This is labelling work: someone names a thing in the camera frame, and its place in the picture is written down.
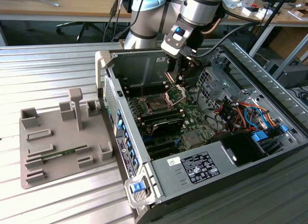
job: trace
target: barcode sticker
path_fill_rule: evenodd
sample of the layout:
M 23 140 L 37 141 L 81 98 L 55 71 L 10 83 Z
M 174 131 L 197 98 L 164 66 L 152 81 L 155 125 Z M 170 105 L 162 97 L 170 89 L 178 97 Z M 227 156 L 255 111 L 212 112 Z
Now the barcode sticker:
M 173 165 L 180 164 L 181 159 L 180 159 L 180 157 L 171 158 L 171 159 L 167 159 L 167 162 L 168 162 L 169 166 L 173 166 Z

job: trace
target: green circuit board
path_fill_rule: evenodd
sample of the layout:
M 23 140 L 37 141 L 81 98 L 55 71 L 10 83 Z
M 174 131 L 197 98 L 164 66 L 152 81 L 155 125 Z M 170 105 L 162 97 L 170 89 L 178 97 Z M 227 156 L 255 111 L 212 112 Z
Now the green circuit board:
M 174 88 L 168 92 L 168 96 L 174 104 L 183 97 L 183 94 Z M 203 146 L 215 135 L 213 128 L 204 119 L 202 111 L 192 103 L 187 91 L 185 91 L 185 96 L 174 106 L 170 106 L 164 93 L 128 98 L 128 104 L 144 144 L 149 155 L 154 159 L 165 157 L 165 152 L 176 154 Z M 140 117 L 151 117 L 153 114 L 156 114 L 158 118 L 140 122 Z M 151 134 L 151 128 L 155 124 L 173 120 L 181 120 L 180 129 L 176 131 L 167 129 L 165 133 L 156 136 Z

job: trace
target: circuit board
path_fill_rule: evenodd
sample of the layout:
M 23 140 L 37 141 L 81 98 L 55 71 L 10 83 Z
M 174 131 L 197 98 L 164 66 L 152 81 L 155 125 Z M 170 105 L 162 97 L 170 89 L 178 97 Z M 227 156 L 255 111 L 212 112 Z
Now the circuit board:
M 206 145 L 215 135 L 189 93 L 181 89 L 183 91 L 177 88 L 169 90 L 168 98 L 166 93 L 128 98 L 128 105 L 152 159 Z M 158 125 L 162 126 L 162 132 L 155 134 Z

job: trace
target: connector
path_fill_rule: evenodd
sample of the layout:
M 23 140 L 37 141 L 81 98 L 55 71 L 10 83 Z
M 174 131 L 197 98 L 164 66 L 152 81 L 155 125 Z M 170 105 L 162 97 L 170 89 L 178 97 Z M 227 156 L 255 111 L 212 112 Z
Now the connector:
M 110 10 L 110 17 L 114 17 L 116 12 L 117 12 L 117 5 L 118 5 L 118 0 L 116 0 L 113 4 L 113 6 L 111 7 L 111 10 Z

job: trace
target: warning label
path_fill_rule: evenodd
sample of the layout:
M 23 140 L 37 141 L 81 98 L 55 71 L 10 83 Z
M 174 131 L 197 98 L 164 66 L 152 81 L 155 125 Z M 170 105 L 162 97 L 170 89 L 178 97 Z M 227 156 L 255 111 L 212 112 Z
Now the warning label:
M 190 181 L 194 184 L 220 174 L 207 152 L 183 158 L 181 162 Z

